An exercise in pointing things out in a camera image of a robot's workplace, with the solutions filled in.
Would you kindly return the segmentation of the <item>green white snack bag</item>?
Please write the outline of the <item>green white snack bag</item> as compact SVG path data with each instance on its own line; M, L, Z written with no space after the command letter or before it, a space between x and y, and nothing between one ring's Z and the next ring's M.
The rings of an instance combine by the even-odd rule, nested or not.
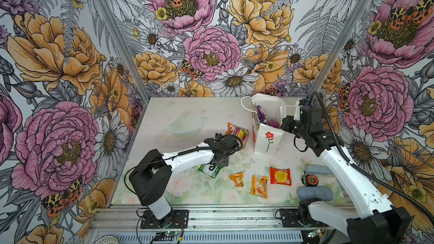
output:
M212 178L216 178L222 168L223 166L216 166L213 164L202 164L195 167L196 170L203 172Z

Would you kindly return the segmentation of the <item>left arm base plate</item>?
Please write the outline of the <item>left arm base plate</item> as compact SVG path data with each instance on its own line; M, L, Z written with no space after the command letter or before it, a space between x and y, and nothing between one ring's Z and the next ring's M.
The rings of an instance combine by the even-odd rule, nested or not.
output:
M162 219L157 219L150 210L145 210L140 223L141 229L186 229L189 221L188 210L172 210Z

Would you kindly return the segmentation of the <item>orange yellow snack packet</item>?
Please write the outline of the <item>orange yellow snack packet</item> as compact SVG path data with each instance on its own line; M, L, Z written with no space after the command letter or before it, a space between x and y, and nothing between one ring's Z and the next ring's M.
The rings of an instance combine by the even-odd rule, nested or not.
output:
M268 198L267 182L269 178L267 176L252 176L252 189L251 195L261 197L263 199Z

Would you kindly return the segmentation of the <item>purple grape gummy bag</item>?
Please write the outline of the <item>purple grape gummy bag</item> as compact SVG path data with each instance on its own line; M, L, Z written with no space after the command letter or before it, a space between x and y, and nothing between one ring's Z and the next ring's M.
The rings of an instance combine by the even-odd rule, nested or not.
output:
M261 124L267 124L267 116L263 108L261 106L257 106L256 108L259 122Z

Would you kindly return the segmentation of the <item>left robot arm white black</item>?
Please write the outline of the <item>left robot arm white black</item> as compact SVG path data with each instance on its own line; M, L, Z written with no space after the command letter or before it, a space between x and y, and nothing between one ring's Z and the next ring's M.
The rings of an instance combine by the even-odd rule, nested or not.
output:
M169 181L177 174L203 164L227 167L229 156L241 151L243 140L232 134L216 134L192 148L161 153L149 151L138 165L125 174L125 187L135 194L141 205L147 207L157 221L174 217L173 210L165 197Z

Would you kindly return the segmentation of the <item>white floral paper bag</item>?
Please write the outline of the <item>white floral paper bag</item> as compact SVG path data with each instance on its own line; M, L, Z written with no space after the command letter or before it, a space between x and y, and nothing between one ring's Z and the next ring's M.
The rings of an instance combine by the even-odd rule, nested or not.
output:
M246 111L252 113L254 152L262 155L274 155L277 152L284 131L273 128L267 124L261 124L258 119L256 107L261 106L263 108L267 120L275 120L281 125L283 119L288 116L288 109L295 108L296 105L288 105L285 100L280 97L260 93L243 97L241 99L241 105Z

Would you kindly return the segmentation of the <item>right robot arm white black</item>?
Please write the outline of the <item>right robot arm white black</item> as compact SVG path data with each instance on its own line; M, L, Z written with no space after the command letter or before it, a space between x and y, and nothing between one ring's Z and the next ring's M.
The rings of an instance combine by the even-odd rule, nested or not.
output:
M295 116L282 120L281 129L305 141L332 171L348 193L355 212L331 206L319 197L301 200L297 215L302 225L323 223L349 237L353 244L399 244L411 222L410 214L397 208L358 168L334 129L326 131L325 112L313 106L300 106Z

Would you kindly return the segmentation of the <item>small orange candy packet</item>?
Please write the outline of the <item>small orange candy packet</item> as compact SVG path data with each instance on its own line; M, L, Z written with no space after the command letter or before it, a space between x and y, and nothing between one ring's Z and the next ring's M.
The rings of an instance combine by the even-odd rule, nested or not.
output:
M242 172L229 175L229 179L235 183L235 187L237 187L237 188L244 186L243 177L244 177L244 174Z

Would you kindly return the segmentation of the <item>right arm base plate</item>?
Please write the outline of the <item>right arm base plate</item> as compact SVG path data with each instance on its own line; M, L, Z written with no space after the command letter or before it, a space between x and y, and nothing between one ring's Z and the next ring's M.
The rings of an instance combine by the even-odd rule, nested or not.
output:
M303 216L296 209L278 209L275 212L275 218L280 220L283 228L328 228L327 224L312 220L306 215Z

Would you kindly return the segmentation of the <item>orange red candy bag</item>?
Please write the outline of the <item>orange red candy bag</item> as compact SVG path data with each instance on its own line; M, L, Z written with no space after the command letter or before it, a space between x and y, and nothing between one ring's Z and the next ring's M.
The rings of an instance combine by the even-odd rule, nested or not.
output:
M232 134L237 136L243 141L243 148L246 147L249 138L249 131L247 129L228 123L228 130L226 134Z

